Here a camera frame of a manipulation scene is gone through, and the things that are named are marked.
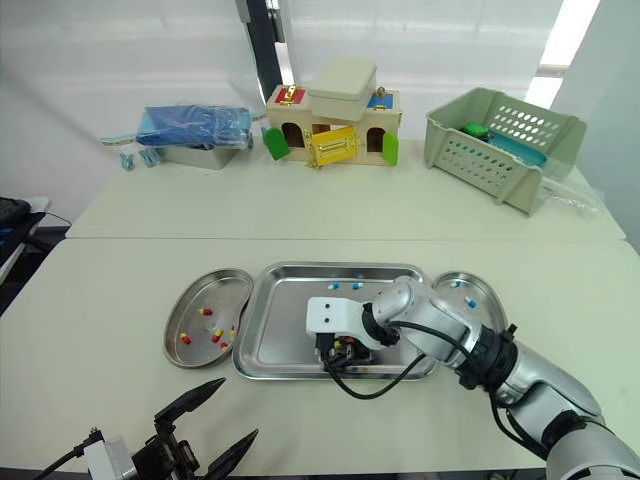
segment cable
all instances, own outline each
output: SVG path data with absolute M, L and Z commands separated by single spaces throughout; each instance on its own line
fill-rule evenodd
M 333 378 L 333 380 L 338 384 L 338 386 L 342 390 L 344 390 L 346 393 L 348 393 L 352 397 L 357 398 L 358 400 L 373 400 L 374 398 L 378 398 L 384 395 L 393 387 L 395 387 L 400 382 L 400 380 L 406 377 L 407 374 L 413 369 L 413 367 L 415 367 L 418 364 L 418 362 L 420 362 L 420 360 L 422 360 L 425 357 L 426 355 L 424 353 L 421 353 L 420 355 L 418 355 L 413 362 L 407 365 L 407 368 L 405 368 L 400 374 L 398 374 L 396 378 L 393 379 L 391 383 L 389 383 L 386 387 L 382 388 L 381 390 L 378 390 L 377 392 L 373 392 L 373 393 L 359 393 L 354 390 L 351 390 L 347 386 L 347 384 L 344 383 L 342 379 L 338 376 L 337 372 L 331 366 L 331 363 L 327 359 L 324 359 L 323 362 L 324 362 L 325 368 L 327 369 L 327 372 L 329 372 L 329 375 L 331 375 L 331 378 Z
M 47 468 L 45 468 L 44 470 L 42 470 L 40 473 L 38 473 L 35 477 L 33 477 L 31 480 L 41 480 L 44 477 L 46 477 L 47 475 L 49 475 L 50 473 L 52 473 L 54 470 L 57 470 L 58 468 L 60 468 L 62 465 L 64 465 L 65 463 L 67 463 L 69 460 L 74 459 L 77 455 L 76 455 L 76 449 L 74 448 L 73 450 L 71 450 L 69 453 L 64 454 L 62 457 L 60 457 L 58 460 L 56 460 L 55 462 L 53 462 L 51 465 L 49 465 Z
M 51 215 L 52 217 L 59 218 L 63 222 L 66 222 L 69 226 L 73 225 L 69 220 L 67 220 L 64 217 L 61 217 L 60 215 L 56 215 L 55 213 L 51 213 L 51 212 L 44 212 L 44 213 L 45 213 L 45 215 Z
M 33 477 L 31 480 L 42 480 L 44 477 L 46 477 L 47 475 L 51 474 L 52 472 L 54 472 L 58 468 L 60 468 L 62 465 L 67 463 L 69 460 L 72 460 L 73 458 L 76 458 L 76 457 L 80 458 L 82 455 L 84 455 L 84 449 L 86 447 L 88 447 L 89 445 L 92 445 L 92 444 L 94 444 L 96 442 L 100 442 L 100 441 L 103 441 L 103 440 L 104 440 L 104 437 L 102 436 L 102 432 L 100 430 L 98 430 L 97 428 L 92 428 L 91 432 L 89 433 L 89 436 L 87 438 L 85 438 L 84 441 L 81 444 L 76 445 L 75 447 L 73 447 L 73 450 L 71 450 L 68 453 L 65 453 L 62 457 L 60 457 L 58 460 L 53 462 L 47 468 L 42 470 L 35 477 Z
M 480 370 L 480 367 L 478 366 L 476 361 L 471 357 L 471 354 L 464 347 L 464 345 L 462 345 L 462 343 L 460 343 L 459 341 L 457 341 L 454 338 L 450 337 L 446 333 L 442 333 L 442 332 L 440 332 L 438 330 L 435 330 L 433 328 L 425 327 L 424 325 L 420 325 L 418 323 L 412 323 L 412 322 L 395 321 L 395 322 L 387 323 L 387 326 L 388 327 L 410 328 L 410 329 L 413 329 L 413 330 L 418 330 L 418 331 L 423 332 L 423 333 L 427 333 L 429 335 L 433 335 L 434 337 L 438 337 L 441 340 L 444 340 L 445 342 L 447 342 L 448 344 L 452 345 L 453 347 L 455 347 L 457 350 L 459 350 L 462 353 L 462 355 L 464 356 L 465 360 L 469 363 L 469 366 L 475 371 L 475 373 L 478 375 L 478 377 L 480 379 L 484 379 L 485 378 L 484 374 L 482 373 L 482 370 Z M 500 418 L 500 414 L 498 413 L 498 402 L 497 402 L 497 399 L 496 399 L 495 390 L 492 389 L 492 388 L 490 389 L 490 388 L 486 388 L 486 387 L 485 387 L 485 390 L 489 394 L 489 401 L 491 402 L 491 413 L 493 415 L 493 420 L 498 425 L 498 428 L 500 429 L 500 431 L 502 433 L 504 433 L 507 437 L 509 437 L 511 440 L 516 442 L 518 445 L 520 445 L 521 447 L 529 450 L 531 453 L 533 453 L 534 455 L 539 457 L 540 456 L 539 453 L 535 452 L 532 449 L 532 447 L 529 446 L 520 437 L 516 436 L 511 431 L 509 431 L 509 429 L 507 429 L 507 427 L 502 422 L 502 419 Z

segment pill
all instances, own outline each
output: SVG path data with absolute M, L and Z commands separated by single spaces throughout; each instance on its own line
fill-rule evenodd
M 219 328 L 218 330 L 216 330 L 216 333 L 213 334 L 213 337 L 211 337 L 211 341 L 213 343 L 218 343 L 218 340 L 220 340 L 220 337 L 222 336 L 223 333 L 224 333 L 224 330 Z

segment table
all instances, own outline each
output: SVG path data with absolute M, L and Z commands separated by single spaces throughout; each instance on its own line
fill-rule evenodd
M 437 168 L 423 141 L 401 144 L 396 168 L 274 162 L 260 142 L 224 169 L 164 163 L 119 172 L 70 238 L 344 240 L 624 239 L 605 209 L 585 217 L 547 204 L 533 216 Z M 586 184 L 578 170 L 570 180 Z
M 640 451 L 640 260 L 622 241 L 277 241 L 71 239 L 45 260 L 0 319 L 0 465 L 37 468 L 93 425 L 131 450 L 153 414 L 183 391 L 225 376 L 178 422 L 207 465 L 260 434 L 238 475 L 476 470 L 541 466 L 493 424 L 487 397 L 443 368 L 369 402 L 330 381 L 240 377 L 230 361 L 179 369 L 162 353 L 173 303 L 222 267 L 254 278 L 281 260 L 406 262 L 435 277 L 467 270 L 500 295 L 517 337 L 574 374 L 608 425 Z M 373 391 L 384 381 L 352 382 Z M 69 464 L 82 471 L 82 460 Z

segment metal tray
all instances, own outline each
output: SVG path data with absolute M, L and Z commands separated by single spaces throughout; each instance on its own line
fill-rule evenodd
M 402 264 L 277 263 L 265 269 L 247 307 L 240 329 L 240 343 L 233 351 L 236 370 L 245 377 L 262 380 L 330 378 L 315 354 L 315 341 L 305 330 L 310 297 L 346 297 L 360 302 L 373 299 L 380 285 L 400 275 L 422 282 L 430 279 L 417 267 Z M 329 290 L 334 282 L 337 290 Z M 354 283 L 362 287 L 353 290 Z M 407 340 L 374 352 L 374 363 L 349 367 L 350 378 L 391 378 L 419 354 Z M 435 361 L 426 358 L 407 379 L 429 374 Z
M 467 315 L 497 332 L 506 330 L 509 326 L 496 292 L 484 280 L 472 273 L 443 273 L 433 282 L 433 289 L 440 298 L 449 301 Z M 469 308 L 466 298 L 476 301 L 477 305 Z
M 196 368 L 219 362 L 231 353 L 240 327 L 240 314 L 253 290 L 253 280 L 243 270 L 227 268 L 200 277 L 182 294 L 173 307 L 164 330 L 164 352 L 167 358 L 185 368 Z M 210 308 L 205 316 L 200 308 Z M 216 343 L 213 335 L 223 333 Z M 183 343 L 181 334 L 191 343 Z

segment plastic basket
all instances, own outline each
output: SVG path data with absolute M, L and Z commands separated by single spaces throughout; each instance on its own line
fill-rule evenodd
M 542 168 L 527 166 L 510 153 L 478 140 L 461 129 L 478 122 L 547 157 Z M 427 116 L 424 158 L 506 202 L 533 213 L 543 176 L 564 179 L 576 162 L 586 131 L 578 117 L 552 112 L 496 90 L 477 88 Z

